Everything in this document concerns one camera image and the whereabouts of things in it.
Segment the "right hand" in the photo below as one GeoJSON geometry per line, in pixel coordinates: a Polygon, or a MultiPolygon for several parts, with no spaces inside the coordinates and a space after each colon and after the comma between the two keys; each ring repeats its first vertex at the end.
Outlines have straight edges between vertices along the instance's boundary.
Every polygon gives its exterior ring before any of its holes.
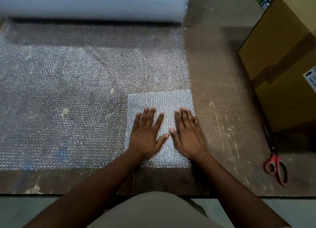
{"type": "Polygon", "coordinates": [[[189,109],[184,108],[181,108],[181,116],[177,110],[174,117],[177,130],[171,128],[170,134],[176,148],[190,160],[196,163],[201,162],[210,153],[207,151],[205,137],[197,118],[191,114],[189,109]]]}

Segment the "brown cardboard box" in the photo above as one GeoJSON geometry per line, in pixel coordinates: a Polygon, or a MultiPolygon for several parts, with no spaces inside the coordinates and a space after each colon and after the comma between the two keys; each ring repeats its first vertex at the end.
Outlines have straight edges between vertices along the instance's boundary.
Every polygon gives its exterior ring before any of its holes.
{"type": "Polygon", "coordinates": [[[316,127],[316,0],[274,0],[238,54],[273,131],[316,127]]]}

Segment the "left hand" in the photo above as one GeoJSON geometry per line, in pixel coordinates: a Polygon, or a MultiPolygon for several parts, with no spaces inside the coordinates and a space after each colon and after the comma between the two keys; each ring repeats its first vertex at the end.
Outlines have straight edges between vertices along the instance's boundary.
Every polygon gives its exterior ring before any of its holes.
{"type": "Polygon", "coordinates": [[[159,115],[155,125],[152,127],[156,109],[153,107],[149,114],[148,110],[149,109],[146,107],[142,117],[140,113],[136,115],[132,128],[130,143],[127,149],[131,152],[140,154],[142,159],[148,159],[157,154],[160,151],[163,143],[169,138],[169,134],[166,133],[156,141],[157,133],[160,129],[164,113],[162,112],[159,115]]]}

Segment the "bubble wrap roll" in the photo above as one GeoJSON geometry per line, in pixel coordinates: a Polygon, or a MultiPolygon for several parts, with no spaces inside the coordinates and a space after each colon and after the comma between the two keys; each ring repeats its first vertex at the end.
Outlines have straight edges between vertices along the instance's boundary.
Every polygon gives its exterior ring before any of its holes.
{"type": "Polygon", "coordinates": [[[0,17],[173,22],[188,0],[0,0],[0,17]]]}

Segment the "wooden table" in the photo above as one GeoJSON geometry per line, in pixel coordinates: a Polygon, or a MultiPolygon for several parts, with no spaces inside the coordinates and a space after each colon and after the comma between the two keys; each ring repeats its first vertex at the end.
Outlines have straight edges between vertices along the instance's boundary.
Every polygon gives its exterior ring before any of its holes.
{"type": "MultiPolygon", "coordinates": [[[[258,196],[316,196],[316,154],[282,154],[289,171],[284,188],[263,171],[270,150],[262,115],[237,50],[262,16],[255,0],[190,0],[184,39],[193,103],[210,152],[258,196]]],[[[0,172],[0,193],[64,194],[93,169],[0,172]]],[[[118,194],[166,191],[214,197],[204,174],[192,169],[139,168],[118,194]]]]}

